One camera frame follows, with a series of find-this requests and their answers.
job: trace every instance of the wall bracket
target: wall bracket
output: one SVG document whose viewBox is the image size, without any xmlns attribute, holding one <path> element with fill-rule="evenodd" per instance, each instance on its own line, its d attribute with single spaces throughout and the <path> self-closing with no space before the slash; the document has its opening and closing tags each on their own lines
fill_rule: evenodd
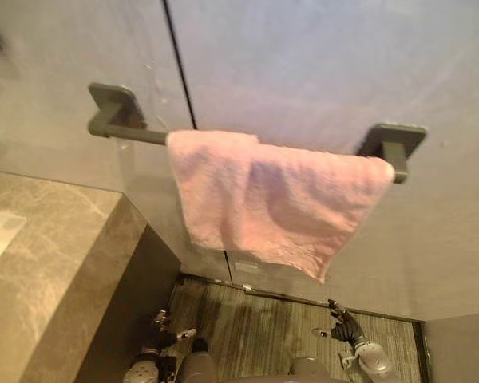
<svg viewBox="0 0 479 383">
<path fill-rule="evenodd" d="M 122 86 L 92 83 L 89 92 L 99 107 L 89 122 L 90 134 L 165 144 L 166 133 L 146 129 L 144 115 L 131 90 Z"/>
<path fill-rule="evenodd" d="M 383 158 L 394 167 L 394 182 L 402 184 L 410 173 L 406 160 L 425 137 L 426 130 L 419 126 L 376 124 L 367 133 L 356 154 Z"/>
</svg>

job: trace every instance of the wall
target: wall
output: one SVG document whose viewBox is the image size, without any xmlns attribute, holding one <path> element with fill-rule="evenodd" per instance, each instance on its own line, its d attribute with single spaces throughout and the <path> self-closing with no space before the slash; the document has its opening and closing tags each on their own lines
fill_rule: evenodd
<svg viewBox="0 0 479 383">
<path fill-rule="evenodd" d="M 479 314 L 426 323 L 433 381 L 479 381 Z"/>
<path fill-rule="evenodd" d="M 479 0 L 170 4 L 199 128 L 341 153 L 380 120 L 430 130 L 325 286 L 230 254 L 234 282 L 420 319 L 479 313 Z M 0 170 L 125 191 L 184 271 L 229 280 L 222 253 L 189 244 L 165 149 L 85 130 L 91 81 L 131 88 L 150 129 L 191 128 L 161 2 L 9 0 L 0 35 Z"/>
<path fill-rule="evenodd" d="M 378 121 L 429 129 L 324 287 L 259 263 L 234 282 L 412 318 L 479 313 L 479 0 L 172 4 L 200 129 L 338 153 Z"/>
<path fill-rule="evenodd" d="M 90 82 L 129 87 L 149 128 L 191 128 L 161 2 L 0 2 L 0 171 L 124 191 L 193 274 L 230 280 L 185 237 L 164 148 L 86 131 Z"/>
</svg>

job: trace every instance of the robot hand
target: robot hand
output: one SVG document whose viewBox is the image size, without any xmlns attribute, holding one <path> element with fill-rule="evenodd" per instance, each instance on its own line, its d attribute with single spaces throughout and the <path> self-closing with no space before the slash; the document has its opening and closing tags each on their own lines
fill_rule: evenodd
<svg viewBox="0 0 479 383">
<path fill-rule="evenodd" d="M 334 318 L 338 319 L 338 323 L 330 331 L 333 339 L 338 339 L 342 342 L 349 342 L 352 347 L 355 347 L 360 342 L 365 341 L 364 332 L 358 322 L 351 316 L 339 302 L 328 299 Z"/>
<path fill-rule="evenodd" d="M 195 329 L 179 333 L 168 332 L 170 313 L 160 310 L 153 319 L 148 336 L 143 342 L 142 351 L 136 355 L 125 374 L 124 383 L 161 383 L 174 379 L 176 358 L 162 355 L 167 347 L 196 334 Z"/>
<path fill-rule="evenodd" d="M 353 348 L 353 351 L 346 350 L 339 354 L 344 371 L 353 373 L 360 369 L 363 371 L 363 380 L 369 383 L 401 383 L 383 348 L 366 339 L 362 327 L 348 310 L 331 299 L 328 299 L 328 304 L 332 310 L 331 315 L 338 319 L 330 331 L 332 338 L 348 342 Z"/>
</svg>

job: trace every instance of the pink towel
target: pink towel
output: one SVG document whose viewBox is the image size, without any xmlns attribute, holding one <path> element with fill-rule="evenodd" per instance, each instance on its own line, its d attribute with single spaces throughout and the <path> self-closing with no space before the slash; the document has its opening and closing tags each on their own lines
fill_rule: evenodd
<svg viewBox="0 0 479 383">
<path fill-rule="evenodd" d="M 321 283 L 394 179 L 376 157 L 265 145 L 242 133 L 172 132 L 168 152 L 192 242 L 248 251 Z"/>
</svg>

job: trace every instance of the floor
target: floor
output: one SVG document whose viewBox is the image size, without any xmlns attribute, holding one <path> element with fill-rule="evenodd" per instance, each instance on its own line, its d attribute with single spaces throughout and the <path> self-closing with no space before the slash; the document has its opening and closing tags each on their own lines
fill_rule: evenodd
<svg viewBox="0 0 479 383">
<path fill-rule="evenodd" d="M 330 328 L 325 307 L 245 294 L 243 290 L 186 278 L 174 288 L 172 328 L 197 328 L 208 341 L 221 381 L 233 377 L 285 375 L 294 357 L 318 358 L 332 377 L 349 381 L 338 359 L 347 348 L 331 338 L 311 334 Z M 417 347 L 411 322 L 354 314 L 366 336 L 385 348 L 405 383 L 420 382 Z M 178 363 L 191 348 L 181 342 L 169 353 Z M 352 381 L 362 382 L 359 377 Z"/>
</svg>

